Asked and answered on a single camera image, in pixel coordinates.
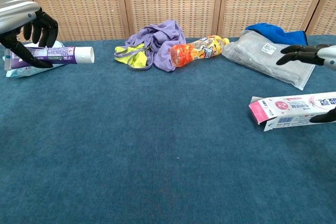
yellow cloth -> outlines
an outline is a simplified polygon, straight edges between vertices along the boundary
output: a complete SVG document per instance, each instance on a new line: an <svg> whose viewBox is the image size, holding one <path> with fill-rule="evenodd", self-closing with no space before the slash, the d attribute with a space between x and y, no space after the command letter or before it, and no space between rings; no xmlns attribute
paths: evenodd
<svg viewBox="0 0 336 224"><path fill-rule="evenodd" d="M142 44L139 44L137 47L128 47L127 49L122 48L122 47L116 47L115 52L124 51L123 53L126 54L128 52L132 52L132 51L136 51L136 50L139 50L141 48L144 48L144 46L145 46L145 44L142 43ZM146 62L147 62L147 56L145 54L145 51L140 51L135 55L125 56L125 57L122 57L122 58L115 57L114 59L116 61L119 61L119 62L124 63L124 64L128 63L129 65L131 65L134 68L146 67Z"/></svg>

toothpaste tube cap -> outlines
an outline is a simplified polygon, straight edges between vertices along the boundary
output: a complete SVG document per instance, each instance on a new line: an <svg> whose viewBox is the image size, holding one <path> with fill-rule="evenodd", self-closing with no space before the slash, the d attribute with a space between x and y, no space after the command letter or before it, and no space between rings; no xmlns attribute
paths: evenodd
<svg viewBox="0 0 336 224"><path fill-rule="evenodd" d="M94 63L95 53L92 47L76 47L75 59L77 64Z"/></svg>

robotic hand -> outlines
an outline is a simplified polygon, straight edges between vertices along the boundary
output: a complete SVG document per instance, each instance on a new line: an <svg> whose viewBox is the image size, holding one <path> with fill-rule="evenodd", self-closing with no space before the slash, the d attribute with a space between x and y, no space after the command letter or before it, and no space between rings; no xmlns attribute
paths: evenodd
<svg viewBox="0 0 336 224"><path fill-rule="evenodd" d="M277 65L284 65L289 61L299 60L304 63L326 66L327 68L336 70L336 45L292 45L284 48L281 53L285 55L277 61ZM326 114L317 115L310 119L311 123L329 123L333 121L336 121L336 108Z"/></svg>
<svg viewBox="0 0 336 224"><path fill-rule="evenodd" d="M52 47L58 35L58 24L42 11L38 3L29 0L0 0L0 43L36 68L52 68L48 61L38 60L17 40L23 27L26 40L30 39L39 47Z"/></svg>

purple cloth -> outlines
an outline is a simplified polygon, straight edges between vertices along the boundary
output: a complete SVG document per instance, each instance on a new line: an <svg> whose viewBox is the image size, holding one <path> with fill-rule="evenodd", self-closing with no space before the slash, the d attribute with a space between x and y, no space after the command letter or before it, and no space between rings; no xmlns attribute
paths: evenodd
<svg viewBox="0 0 336 224"><path fill-rule="evenodd" d="M137 34L132 35L126 42L125 46L137 46L145 44L147 67L148 69L154 64L156 67L170 72L175 67L170 56L170 49L174 45L185 44L185 36L177 22L166 20L159 25L149 25L142 28Z"/></svg>

white package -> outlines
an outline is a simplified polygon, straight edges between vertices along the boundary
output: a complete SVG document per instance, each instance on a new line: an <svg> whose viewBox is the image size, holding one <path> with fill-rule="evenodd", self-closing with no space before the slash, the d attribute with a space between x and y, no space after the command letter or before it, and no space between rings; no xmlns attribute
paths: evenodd
<svg viewBox="0 0 336 224"><path fill-rule="evenodd" d="M245 30L237 42L230 42L224 47L222 55L247 68L292 84L302 91L315 65L298 60L282 66L276 65L284 56L280 51L286 47L288 45L275 44L255 31Z"/></svg>

